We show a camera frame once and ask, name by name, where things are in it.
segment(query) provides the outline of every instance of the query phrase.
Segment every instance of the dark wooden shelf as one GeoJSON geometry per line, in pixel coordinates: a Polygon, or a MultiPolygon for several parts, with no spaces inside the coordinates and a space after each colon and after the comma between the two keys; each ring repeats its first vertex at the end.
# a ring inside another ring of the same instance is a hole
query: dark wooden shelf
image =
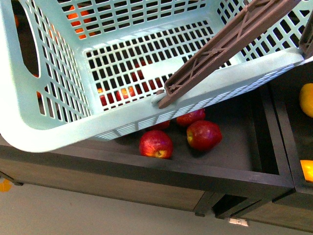
{"type": "Polygon", "coordinates": [[[306,182],[300,160],[313,160],[313,118],[299,105],[303,85],[313,83],[313,64],[294,68],[271,82],[277,117],[294,182],[294,192],[276,203],[313,210],[313,183],[306,182]]]}

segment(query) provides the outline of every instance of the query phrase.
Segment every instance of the basket handle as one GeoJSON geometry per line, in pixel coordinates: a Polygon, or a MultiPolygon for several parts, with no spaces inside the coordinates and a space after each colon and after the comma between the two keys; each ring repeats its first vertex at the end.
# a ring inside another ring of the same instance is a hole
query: basket handle
{"type": "Polygon", "coordinates": [[[253,0],[165,82],[165,108],[217,70],[301,0],[253,0]]]}
{"type": "Polygon", "coordinates": [[[299,47],[303,50],[305,59],[313,56],[313,11],[301,35],[299,47]]]}

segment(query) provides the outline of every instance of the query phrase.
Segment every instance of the gray floor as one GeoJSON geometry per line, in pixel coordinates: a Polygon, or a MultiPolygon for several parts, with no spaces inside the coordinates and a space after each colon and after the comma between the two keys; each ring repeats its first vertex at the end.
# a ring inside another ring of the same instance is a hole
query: gray floor
{"type": "Polygon", "coordinates": [[[308,235],[33,185],[0,193],[1,235],[308,235]]]}

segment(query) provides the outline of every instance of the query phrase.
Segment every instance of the light blue basket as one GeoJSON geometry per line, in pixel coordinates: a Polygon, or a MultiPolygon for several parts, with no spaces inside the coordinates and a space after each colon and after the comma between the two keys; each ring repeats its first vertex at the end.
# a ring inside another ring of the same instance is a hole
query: light blue basket
{"type": "Polygon", "coordinates": [[[313,0],[300,2],[222,69],[159,109],[164,94],[156,91],[244,7],[242,0],[19,2],[31,25],[40,74],[35,78],[25,67],[12,5],[2,0],[0,133],[24,151],[112,140],[251,91],[308,62],[297,43],[313,0]],[[69,14],[77,18],[69,20],[69,14]],[[118,101],[122,89],[129,98],[118,101]]]}

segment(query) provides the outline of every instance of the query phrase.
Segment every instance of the apple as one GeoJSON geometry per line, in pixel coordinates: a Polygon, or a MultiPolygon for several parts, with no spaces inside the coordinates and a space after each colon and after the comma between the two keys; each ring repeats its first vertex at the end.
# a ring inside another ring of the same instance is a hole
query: apple
{"type": "MultiPolygon", "coordinates": [[[[122,96],[123,96],[124,99],[128,98],[127,90],[125,88],[123,88],[123,89],[121,89],[120,92],[117,92],[116,95],[115,95],[117,101],[121,101],[122,100],[122,97],[121,97],[121,94],[120,94],[121,92],[122,92],[122,96]]],[[[133,87],[128,87],[128,92],[131,95],[131,97],[136,95],[133,87]]]]}
{"type": "Polygon", "coordinates": [[[164,130],[170,126],[170,122],[171,122],[171,120],[164,121],[164,122],[158,123],[154,126],[148,127],[147,129],[148,130],[164,130]]]}
{"type": "Polygon", "coordinates": [[[17,15],[15,15],[15,14],[14,14],[14,20],[15,20],[15,26],[16,26],[16,28],[19,27],[20,22],[19,22],[19,19],[18,19],[17,15]]]}
{"type": "Polygon", "coordinates": [[[142,156],[169,159],[173,153],[173,142],[163,131],[148,131],[140,138],[139,151],[142,156]]]}
{"type": "MultiPolygon", "coordinates": [[[[140,63],[141,63],[142,66],[147,65],[144,60],[141,60],[140,63]]],[[[152,61],[151,61],[151,60],[148,60],[148,64],[149,64],[149,65],[152,64],[152,61]]],[[[139,68],[139,67],[140,67],[139,64],[135,64],[135,68],[139,68]]],[[[139,79],[140,79],[140,80],[143,80],[143,79],[144,79],[144,76],[143,76],[143,74],[142,74],[142,71],[139,70],[137,73],[138,73],[139,79]]],[[[131,75],[132,75],[133,82],[138,81],[138,78],[137,78],[137,76],[136,76],[136,73],[132,72],[131,75]]]]}
{"type": "Polygon", "coordinates": [[[198,109],[196,111],[177,117],[176,122],[179,126],[186,127],[191,125],[195,121],[204,119],[205,119],[205,109],[198,109]]]}
{"type": "MultiPolygon", "coordinates": [[[[110,93],[110,94],[107,94],[107,96],[108,96],[109,103],[110,103],[110,104],[114,103],[114,99],[113,99],[112,94],[111,94],[111,93],[110,93]]],[[[101,95],[101,96],[100,96],[100,100],[101,100],[102,106],[108,105],[107,100],[106,100],[106,97],[105,97],[104,95],[101,95]]]]}
{"type": "Polygon", "coordinates": [[[199,151],[208,151],[219,144],[222,134],[217,124],[199,120],[187,128],[187,140],[189,145],[199,151]]]}

